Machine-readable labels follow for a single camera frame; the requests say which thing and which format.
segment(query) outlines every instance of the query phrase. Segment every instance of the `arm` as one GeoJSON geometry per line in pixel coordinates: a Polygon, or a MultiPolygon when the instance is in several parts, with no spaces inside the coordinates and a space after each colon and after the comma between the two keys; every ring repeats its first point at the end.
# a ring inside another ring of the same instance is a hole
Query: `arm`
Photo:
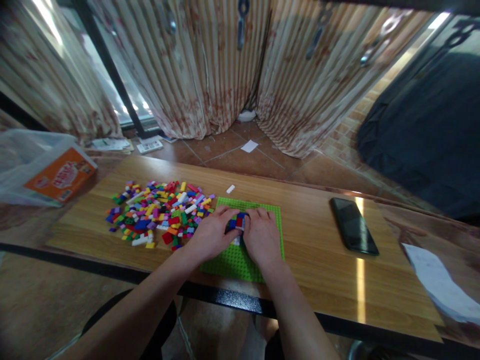
{"type": "Polygon", "coordinates": [[[286,359],[334,359],[339,356],[280,253],[280,233],[275,214],[264,208],[249,209],[243,240],[251,259],[260,268],[278,318],[281,346],[286,359]]]}
{"type": "Polygon", "coordinates": [[[224,235],[227,222],[239,212],[218,206],[200,223],[186,246],[107,312],[63,359],[138,359],[185,280],[240,235],[239,230],[224,235]]]}

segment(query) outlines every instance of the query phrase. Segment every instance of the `orange label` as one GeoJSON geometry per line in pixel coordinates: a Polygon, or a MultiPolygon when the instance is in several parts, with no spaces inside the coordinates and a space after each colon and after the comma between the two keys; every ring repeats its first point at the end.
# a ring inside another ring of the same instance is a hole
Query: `orange label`
{"type": "Polygon", "coordinates": [[[23,186],[64,203],[94,172],[95,168],[71,147],[23,186]]]}

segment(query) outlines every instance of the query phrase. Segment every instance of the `person's left hand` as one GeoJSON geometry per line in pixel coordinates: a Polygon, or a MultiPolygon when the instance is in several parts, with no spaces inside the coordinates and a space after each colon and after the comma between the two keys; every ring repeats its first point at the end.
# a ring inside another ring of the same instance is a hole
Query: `person's left hand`
{"type": "Polygon", "coordinates": [[[238,213],[239,209],[230,209],[226,205],[217,206],[215,211],[198,225],[195,234],[185,245],[185,250],[200,263],[216,257],[242,233],[241,230],[235,229],[225,234],[227,223],[238,213]]]}

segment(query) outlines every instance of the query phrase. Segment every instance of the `person's right hand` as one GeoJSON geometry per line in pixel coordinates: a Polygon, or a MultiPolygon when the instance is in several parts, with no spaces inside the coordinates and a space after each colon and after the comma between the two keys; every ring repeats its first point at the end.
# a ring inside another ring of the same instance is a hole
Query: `person's right hand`
{"type": "Polygon", "coordinates": [[[280,233],[275,222],[275,213],[263,207],[248,209],[245,217],[243,241],[253,262],[262,270],[282,262],[280,233]]]}

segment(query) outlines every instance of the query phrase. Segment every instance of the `pile of lego bricks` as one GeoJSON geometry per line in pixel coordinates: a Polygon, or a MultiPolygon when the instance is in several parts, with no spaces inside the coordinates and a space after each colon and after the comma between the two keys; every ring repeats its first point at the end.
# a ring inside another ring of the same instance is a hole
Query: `pile of lego bricks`
{"type": "Polygon", "coordinates": [[[111,232],[120,229],[123,240],[132,246],[145,244],[154,249],[154,230],[166,231],[161,237],[175,251],[182,247],[182,239],[191,238],[203,218],[214,210],[210,208],[214,194],[206,197],[201,188],[177,180],[169,183],[150,181],[144,189],[128,181],[125,191],[112,197],[118,205],[107,210],[107,222],[114,225],[111,232]]]}

